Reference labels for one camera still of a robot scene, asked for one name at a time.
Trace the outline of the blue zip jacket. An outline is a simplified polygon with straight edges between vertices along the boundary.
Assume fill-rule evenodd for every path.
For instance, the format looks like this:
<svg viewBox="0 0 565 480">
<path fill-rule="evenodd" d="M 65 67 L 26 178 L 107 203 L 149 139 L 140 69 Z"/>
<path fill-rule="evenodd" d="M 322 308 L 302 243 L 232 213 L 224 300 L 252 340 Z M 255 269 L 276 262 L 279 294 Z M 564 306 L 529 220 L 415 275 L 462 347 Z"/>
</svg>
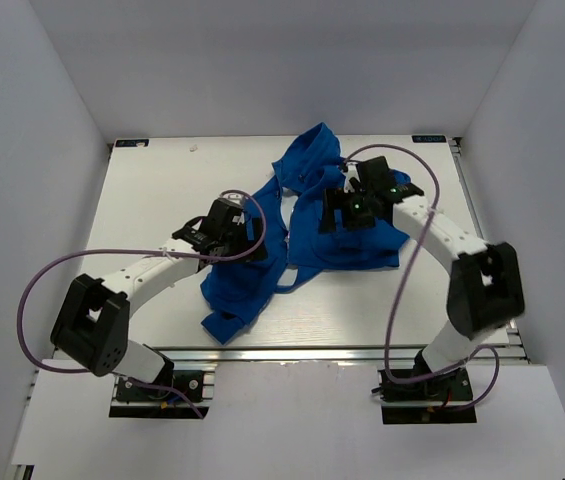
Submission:
<svg viewBox="0 0 565 480">
<path fill-rule="evenodd" d="M 203 328 L 226 344 L 250 326 L 275 294 L 289 293 L 324 270 L 396 267 L 408 235 L 379 221 L 370 229 L 322 234 L 323 192 L 345 176 L 338 138 L 319 123 L 294 139 L 273 163 L 273 176 L 246 206 L 267 223 L 267 257 L 249 263 L 219 263 L 201 285 L 211 312 Z"/>
</svg>

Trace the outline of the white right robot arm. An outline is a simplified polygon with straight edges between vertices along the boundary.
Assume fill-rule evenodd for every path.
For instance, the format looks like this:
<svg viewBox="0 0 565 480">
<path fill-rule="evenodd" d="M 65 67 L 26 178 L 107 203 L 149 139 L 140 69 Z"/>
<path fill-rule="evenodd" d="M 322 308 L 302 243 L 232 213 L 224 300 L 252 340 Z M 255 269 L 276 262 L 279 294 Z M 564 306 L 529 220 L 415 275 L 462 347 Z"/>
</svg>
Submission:
<svg viewBox="0 0 565 480">
<path fill-rule="evenodd" d="M 447 321 L 417 355 L 408 379 L 387 376 L 394 384 L 414 384 L 434 399 L 495 331 L 525 310 L 516 250 L 491 244 L 465 232 L 442 214 L 424 191 L 398 179 L 383 157 L 352 164 L 345 183 L 323 194 L 320 230 L 338 225 L 349 231 L 369 229 L 384 221 L 415 240 L 415 254 L 426 251 L 449 276 Z"/>
</svg>

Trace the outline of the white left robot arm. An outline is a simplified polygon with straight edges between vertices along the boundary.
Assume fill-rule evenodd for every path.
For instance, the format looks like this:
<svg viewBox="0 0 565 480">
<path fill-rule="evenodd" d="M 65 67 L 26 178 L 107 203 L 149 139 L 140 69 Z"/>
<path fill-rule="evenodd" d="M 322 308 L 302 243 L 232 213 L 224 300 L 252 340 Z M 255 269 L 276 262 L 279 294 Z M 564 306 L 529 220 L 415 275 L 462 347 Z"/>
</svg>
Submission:
<svg viewBox="0 0 565 480">
<path fill-rule="evenodd" d="M 257 205 L 237 193 L 217 198 L 206 215 L 186 222 L 156 252 L 101 278 L 76 277 L 51 331 L 52 344 L 97 377 L 122 376 L 153 399 L 172 393 L 173 362 L 130 340 L 130 320 L 158 294 L 209 265 L 265 259 L 265 214 L 247 210 Z"/>
</svg>

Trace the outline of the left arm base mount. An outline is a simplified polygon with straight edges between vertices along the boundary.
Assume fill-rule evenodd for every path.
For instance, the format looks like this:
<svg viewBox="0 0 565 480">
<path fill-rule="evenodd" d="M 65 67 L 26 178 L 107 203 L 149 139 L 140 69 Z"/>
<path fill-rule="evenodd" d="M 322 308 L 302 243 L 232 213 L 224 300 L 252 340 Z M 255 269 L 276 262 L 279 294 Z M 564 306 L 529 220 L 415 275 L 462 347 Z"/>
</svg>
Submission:
<svg viewBox="0 0 565 480">
<path fill-rule="evenodd" d="M 202 420 L 214 397 L 215 370 L 176 366 L 168 388 L 151 389 L 127 377 L 115 380 L 109 417 L 119 419 Z"/>
</svg>

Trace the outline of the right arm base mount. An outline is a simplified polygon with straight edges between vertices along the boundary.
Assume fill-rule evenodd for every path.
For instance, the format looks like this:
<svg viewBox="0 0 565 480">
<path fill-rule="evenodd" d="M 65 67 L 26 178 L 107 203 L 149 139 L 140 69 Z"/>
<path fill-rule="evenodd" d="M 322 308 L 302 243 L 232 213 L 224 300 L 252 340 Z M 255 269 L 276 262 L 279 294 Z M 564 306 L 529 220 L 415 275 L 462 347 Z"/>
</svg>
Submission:
<svg viewBox="0 0 565 480">
<path fill-rule="evenodd" d="M 475 424 L 473 389 L 468 373 L 459 370 L 426 382 L 390 382 L 384 370 L 378 371 L 379 384 L 371 396 L 381 405 L 384 425 Z"/>
</svg>

